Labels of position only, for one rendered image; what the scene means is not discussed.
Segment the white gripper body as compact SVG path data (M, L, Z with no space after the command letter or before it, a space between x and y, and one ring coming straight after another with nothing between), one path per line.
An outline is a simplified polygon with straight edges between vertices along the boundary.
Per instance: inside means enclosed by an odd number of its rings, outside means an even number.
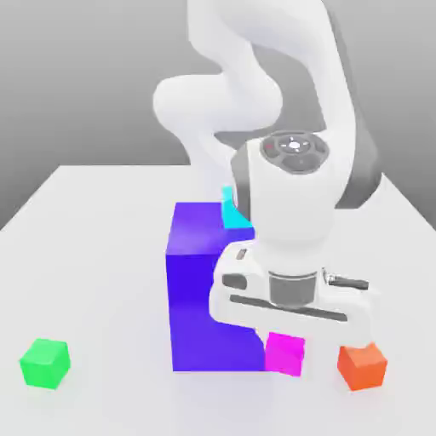
M374 341L379 292L364 280L320 273L314 300L291 307L274 304L247 289L214 284L209 294L211 317L224 324L267 333L331 341L363 348Z

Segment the small magenta cube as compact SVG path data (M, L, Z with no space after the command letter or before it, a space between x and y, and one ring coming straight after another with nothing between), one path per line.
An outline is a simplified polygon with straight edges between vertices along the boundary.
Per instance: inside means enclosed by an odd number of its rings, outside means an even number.
M270 333L265 347L265 370L300 377L305 356L305 340Z

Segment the small cyan cube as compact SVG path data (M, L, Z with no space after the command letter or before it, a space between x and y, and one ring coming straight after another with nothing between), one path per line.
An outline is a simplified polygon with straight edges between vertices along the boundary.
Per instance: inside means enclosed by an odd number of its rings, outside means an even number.
M221 190L221 219L226 229L252 228L252 224L236 208L232 188L224 186Z

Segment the small orange cube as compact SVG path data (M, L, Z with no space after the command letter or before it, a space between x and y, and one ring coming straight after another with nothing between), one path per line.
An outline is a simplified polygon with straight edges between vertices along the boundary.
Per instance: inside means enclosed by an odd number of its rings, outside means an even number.
M367 347L340 347L337 369L352 391L379 387L387 369L387 359L372 342Z

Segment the small green cube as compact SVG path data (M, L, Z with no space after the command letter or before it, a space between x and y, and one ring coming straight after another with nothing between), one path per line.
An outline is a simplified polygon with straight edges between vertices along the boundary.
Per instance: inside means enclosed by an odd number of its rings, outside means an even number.
M67 343L37 338L20 358L27 386L55 390L71 368Z

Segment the large purple box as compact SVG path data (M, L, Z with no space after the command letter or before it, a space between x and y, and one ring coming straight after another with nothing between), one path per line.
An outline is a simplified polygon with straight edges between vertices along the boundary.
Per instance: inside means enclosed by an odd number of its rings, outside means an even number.
M231 242L250 240L251 228L226 229L219 203L175 204L165 253L172 367L177 372L265 369L254 330L209 315L215 265Z

